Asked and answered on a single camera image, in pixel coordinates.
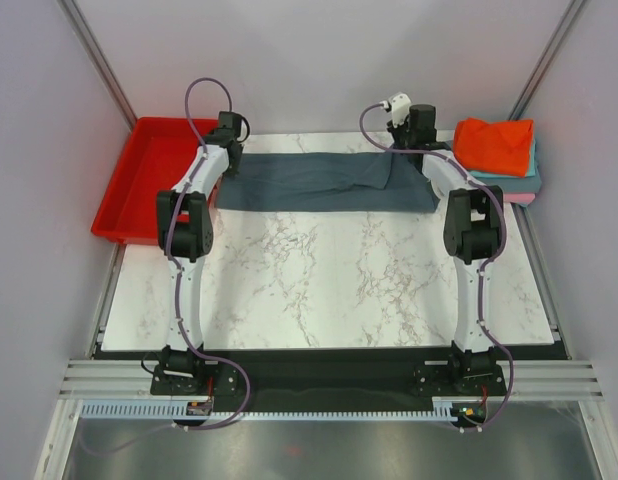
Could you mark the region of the dark blue-grey t-shirt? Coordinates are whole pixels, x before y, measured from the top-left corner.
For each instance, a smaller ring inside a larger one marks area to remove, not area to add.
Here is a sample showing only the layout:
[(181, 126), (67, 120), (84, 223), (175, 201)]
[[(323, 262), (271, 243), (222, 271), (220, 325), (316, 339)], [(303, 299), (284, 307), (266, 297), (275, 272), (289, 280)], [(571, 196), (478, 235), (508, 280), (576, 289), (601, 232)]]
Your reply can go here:
[(222, 179), (215, 205), (247, 212), (433, 213), (439, 199), (405, 155), (252, 153)]

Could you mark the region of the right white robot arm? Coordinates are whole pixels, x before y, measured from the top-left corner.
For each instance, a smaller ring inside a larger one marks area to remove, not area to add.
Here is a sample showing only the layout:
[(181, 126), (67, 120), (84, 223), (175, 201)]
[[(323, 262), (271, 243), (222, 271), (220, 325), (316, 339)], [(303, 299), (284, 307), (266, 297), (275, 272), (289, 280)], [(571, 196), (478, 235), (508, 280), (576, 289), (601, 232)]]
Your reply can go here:
[(443, 244), (452, 257), (458, 291), (458, 319), (447, 381), (466, 394), (496, 370), (494, 343), (485, 334), (491, 270), (506, 242), (503, 193), (475, 179), (437, 138), (436, 108), (414, 104), (404, 93), (385, 102), (394, 147), (409, 151), (416, 168), (446, 201)]

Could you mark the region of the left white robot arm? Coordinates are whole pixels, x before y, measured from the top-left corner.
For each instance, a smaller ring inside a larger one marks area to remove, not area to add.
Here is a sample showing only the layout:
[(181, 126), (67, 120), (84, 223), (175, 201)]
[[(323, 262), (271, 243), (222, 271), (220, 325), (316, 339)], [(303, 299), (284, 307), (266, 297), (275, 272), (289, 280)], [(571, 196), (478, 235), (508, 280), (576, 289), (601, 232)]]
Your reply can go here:
[(218, 125), (205, 136), (183, 177), (156, 197), (158, 244), (169, 262), (170, 323), (161, 368), (174, 372), (174, 382), (197, 393), (208, 382), (200, 325), (200, 287), (205, 258), (213, 241), (209, 201), (225, 176), (233, 176), (243, 153), (242, 130), (248, 122), (238, 113), (222, 111)]

